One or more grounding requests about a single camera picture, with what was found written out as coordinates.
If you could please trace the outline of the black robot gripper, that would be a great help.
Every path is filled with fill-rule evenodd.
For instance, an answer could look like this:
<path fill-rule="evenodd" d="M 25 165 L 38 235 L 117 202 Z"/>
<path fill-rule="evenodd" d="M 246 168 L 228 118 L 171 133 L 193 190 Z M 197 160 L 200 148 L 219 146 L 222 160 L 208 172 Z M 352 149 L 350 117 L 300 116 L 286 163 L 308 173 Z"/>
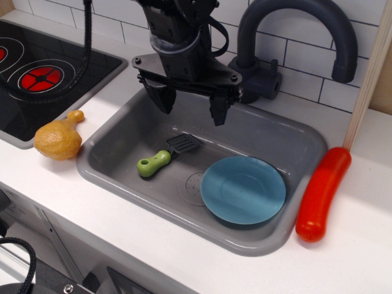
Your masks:
<path fill-rule="evenodd" d="M 211 36 L 202 29 L 183 43 L 150 35 L 152 54 L 133 58 L 138 79 L 160 111 L 170 114 L 176 91 L 208 96 L 215 126 L 225 123 L 228 109 L 239 101 L 241 75 L 220 63 L 211 51 Z"/>

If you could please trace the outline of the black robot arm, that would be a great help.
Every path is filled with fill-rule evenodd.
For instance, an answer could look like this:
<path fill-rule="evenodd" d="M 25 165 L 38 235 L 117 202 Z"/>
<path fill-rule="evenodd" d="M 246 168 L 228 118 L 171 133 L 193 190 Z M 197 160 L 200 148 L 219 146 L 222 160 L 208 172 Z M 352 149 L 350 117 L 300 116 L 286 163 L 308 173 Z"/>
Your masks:
<path fill-rule="evenodd" d="M 217 57 L 224 45 L 212 50 L 210 27 L 225 37 L 226 29 L 211 17 L 218 1 L 139 1 L 150 30 L 155 51 L 135 57 L 149 98 L 164 113 L 173 108 L 177 91 L 209 97 L 210 113 L 216 126 L 224 124 L 227 111 L 239 99 L 240 73 L 223 65 Z"/>

